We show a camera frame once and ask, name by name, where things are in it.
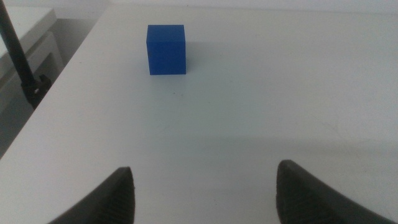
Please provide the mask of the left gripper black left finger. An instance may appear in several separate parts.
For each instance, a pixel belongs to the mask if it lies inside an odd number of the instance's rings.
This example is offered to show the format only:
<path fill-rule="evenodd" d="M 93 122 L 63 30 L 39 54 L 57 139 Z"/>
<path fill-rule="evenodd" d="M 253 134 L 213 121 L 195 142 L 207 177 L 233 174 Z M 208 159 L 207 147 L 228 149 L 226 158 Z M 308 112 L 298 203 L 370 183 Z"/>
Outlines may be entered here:
<path fill-rule="evenodd" d="M 86 197 L 52 220 L 52 223 L 133 223 L 134 190 L 131 168 L 120 167 Z"/>

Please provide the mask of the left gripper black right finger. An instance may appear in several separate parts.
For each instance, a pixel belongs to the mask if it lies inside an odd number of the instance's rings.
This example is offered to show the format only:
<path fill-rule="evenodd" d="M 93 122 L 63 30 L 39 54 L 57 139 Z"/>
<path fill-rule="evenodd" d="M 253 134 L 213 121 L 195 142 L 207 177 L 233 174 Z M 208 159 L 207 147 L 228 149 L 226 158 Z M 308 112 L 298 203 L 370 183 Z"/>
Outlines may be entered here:
<path fill-rule="evenodd" d="M 277 168 L 276 208 L 281 223 L 393 224 L 352 201 L 292 160 Z"/>

